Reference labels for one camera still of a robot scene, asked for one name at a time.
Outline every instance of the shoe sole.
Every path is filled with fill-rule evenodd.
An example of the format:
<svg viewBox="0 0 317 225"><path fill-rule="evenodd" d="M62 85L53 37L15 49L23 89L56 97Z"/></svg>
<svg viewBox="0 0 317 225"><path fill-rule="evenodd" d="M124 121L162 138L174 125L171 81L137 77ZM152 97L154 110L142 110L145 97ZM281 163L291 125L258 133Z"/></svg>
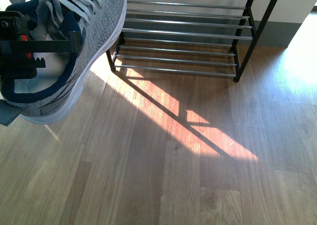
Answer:
<svg viewBox="0 0 317 225"><path fill-rule="evenodd" d="M121 30L123 28L125 15L126 15L126 9L127 9L127 0L124 0L124 6L123 6L122 14L119 19L118 25L116 26L114 32L111 34L109 39L104 43L104 45L97 51L97 53L89 61L89 63L87 64L87 67L84 69L83 73L79 76L79 78L77 79L77 82L73 86L73 89L71 90L71 93L68 99L66 100L65 104L57 112L49 116L29 117L29 116L20 115L23 119L32 123L44 125L44 124L51 124L51 123L58 122L69 115L69 113L74 108L78 99L81 96L81 93L84 89L85 81L91 66L93 65L95 60L99 58L102 54L104 54L106 51L108 51L113 46L115 41L118 39L121 33Z"/></svg>

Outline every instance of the sneaker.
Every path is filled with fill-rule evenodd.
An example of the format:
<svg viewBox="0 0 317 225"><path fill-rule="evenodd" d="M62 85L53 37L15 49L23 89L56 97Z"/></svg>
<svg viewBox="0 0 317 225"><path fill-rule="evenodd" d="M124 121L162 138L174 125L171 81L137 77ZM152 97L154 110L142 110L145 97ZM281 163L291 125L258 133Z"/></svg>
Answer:
<svg viewBox="0 0 317 225"><path fill-rule="evenodd" d="M40 60L34 59L44 59L46 68L38 68L31 79L25 79L21 69L2 72L0 90L5 101L0 103L0 122L8 125L20 113L24 119L37 124L60 121L79 99L93 62L120 35L127 0L10 1L13 4L6 12L21 14L27 23L29 43L32 40L52 44L70 42L74 39L70 33L77 32L80 52L32 53L33 64L40 65Z"/></svg>

